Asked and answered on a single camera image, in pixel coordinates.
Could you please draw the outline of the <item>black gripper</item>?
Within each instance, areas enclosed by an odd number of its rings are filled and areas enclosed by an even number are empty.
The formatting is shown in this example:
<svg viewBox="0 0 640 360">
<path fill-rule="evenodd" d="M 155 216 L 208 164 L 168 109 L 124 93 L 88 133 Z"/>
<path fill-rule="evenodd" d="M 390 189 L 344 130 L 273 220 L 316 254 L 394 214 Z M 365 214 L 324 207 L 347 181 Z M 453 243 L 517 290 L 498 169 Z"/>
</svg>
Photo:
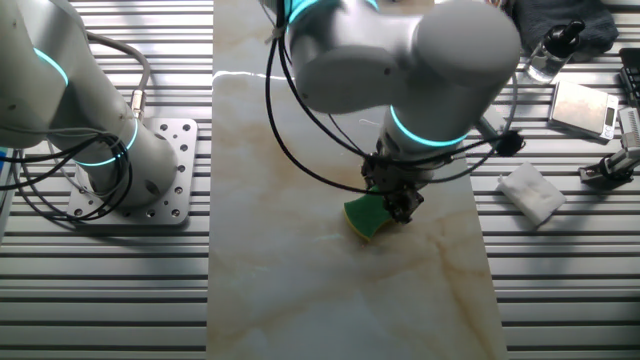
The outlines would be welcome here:
<svg viewBox="0 0 640 360">
<path fill-rule="evenodd" d="M 383 207 L 397 223 L 409 223 L 412 214 L 424 202 L 421 195 L 395 195 L 417 191 L 426 185 L 426 170 L 391 164 L 364 162 L 361 175 L 367 195 L 383 197 Z"/>
</svg>

